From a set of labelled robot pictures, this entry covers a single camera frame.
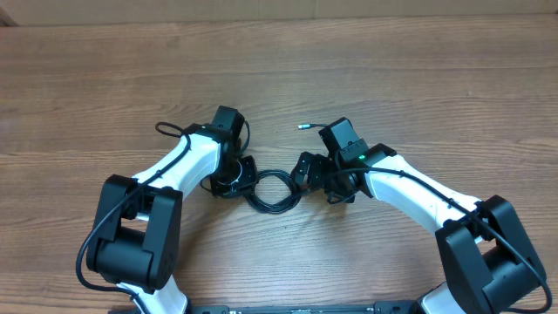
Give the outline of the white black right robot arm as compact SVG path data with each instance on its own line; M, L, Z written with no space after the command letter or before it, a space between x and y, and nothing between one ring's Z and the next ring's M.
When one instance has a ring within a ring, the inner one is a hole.
M357 193L383 201L434 235L445 281L411 304L411 313L518 313L516 303L542 288L546 271L514 206L494 195L484 201L421 174L389 147L351 143L328 156L304 152L291 172L303 191L322 189L329 203Z

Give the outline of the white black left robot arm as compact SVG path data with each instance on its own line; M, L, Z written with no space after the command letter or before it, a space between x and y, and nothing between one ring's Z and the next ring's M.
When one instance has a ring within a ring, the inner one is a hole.
M245 195L255 163L243 156L243 122L173 126L178 145L132 177L112 175L101 190L92 231L79 249L76 275L90 290L126 294L138 313L188 313L174 279L182 202L202 183L218 195Z

